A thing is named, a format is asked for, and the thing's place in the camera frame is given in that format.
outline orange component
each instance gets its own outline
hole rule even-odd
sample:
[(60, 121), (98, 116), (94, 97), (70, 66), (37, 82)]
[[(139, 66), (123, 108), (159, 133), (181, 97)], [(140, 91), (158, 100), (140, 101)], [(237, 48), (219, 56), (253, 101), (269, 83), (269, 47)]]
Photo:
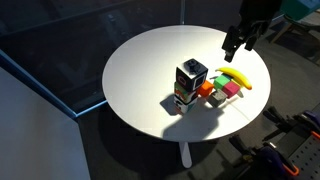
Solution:
[(198, 94), (200, 94), (202, 97), (207, 97), (211, 94), (212, 90), (214, 88), (214, 85), (210, 83), (209, 81), (205, 81), (197, 90)]
[(320, 135), (319, 135), (318, 133), (316, 133), (316, 132), (314, 132), (314, 131), (311, 131), (311, 134), (312, 134), (313, 136), (315, 136), (316, 138), (320, 139)]
[(299, 169), (297, 168), (297, 166), (293, 165), (296, 172), (292, 172), (286, 165), (282, 164), (284, 169), (291, 175), (291, 176), (297, 176), (299, 174)]

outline table leg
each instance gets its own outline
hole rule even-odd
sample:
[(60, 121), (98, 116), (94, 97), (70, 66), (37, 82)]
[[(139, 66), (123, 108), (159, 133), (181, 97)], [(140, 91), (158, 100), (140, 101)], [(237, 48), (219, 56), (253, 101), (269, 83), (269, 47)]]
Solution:
[(189, 145), (187, 142), (179, 142), (180, 154), (182, 164), (185, 168), (190, 168), (192, 166), (192, 160), (189, 150)]

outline dark floor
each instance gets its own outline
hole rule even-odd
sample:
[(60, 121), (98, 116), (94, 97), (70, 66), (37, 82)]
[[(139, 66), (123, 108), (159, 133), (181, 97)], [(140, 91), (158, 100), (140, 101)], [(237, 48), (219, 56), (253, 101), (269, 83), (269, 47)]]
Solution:
[[(271, 76), (272, 88), (266, 107), (274, 105), (284, 115), (312, 110), (320, 102), (320, 68), (300, 52), (316, 45), (291, 33), (269, 44), (274, 32), (271, 29), (255, 46)], [(228, 142), (232, 134), (191, 143), (193, 166), (184, 169), (177, 143), (141, 134), (119, 119), (108, 105), (80, 117), (79, 125), (93, 180), (232, 179), (242, 170), (232, 167), (240, 157)], [(246, 145), (254, 146), (261, 145), (262, 138), (273, 130), (275, 126), (259, 115), (235, 133), (240, 134)]]

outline glass wall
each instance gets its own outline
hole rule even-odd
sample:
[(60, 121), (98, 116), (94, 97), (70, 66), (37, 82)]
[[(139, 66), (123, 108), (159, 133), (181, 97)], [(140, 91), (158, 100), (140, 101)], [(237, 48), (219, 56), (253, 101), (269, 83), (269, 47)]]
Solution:
[(75, 113), (102, 101), (102, 73), (131, 37), (180, 24), (180, 0), (0, 0), (0, 49)]

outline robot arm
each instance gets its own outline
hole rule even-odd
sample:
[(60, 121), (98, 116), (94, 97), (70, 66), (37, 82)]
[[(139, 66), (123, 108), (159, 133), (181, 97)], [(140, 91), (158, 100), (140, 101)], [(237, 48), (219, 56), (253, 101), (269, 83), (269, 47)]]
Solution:
[(241, 22), (231, 26), (222, 45), (225, 60), (231, 62), (237, 49), (244, 43), (251, 51), (258, 38), (269, 28), (278, 11), (288, 17), (299, 20), (320, 8), (320, 0), (243, 0), (239, 11)]

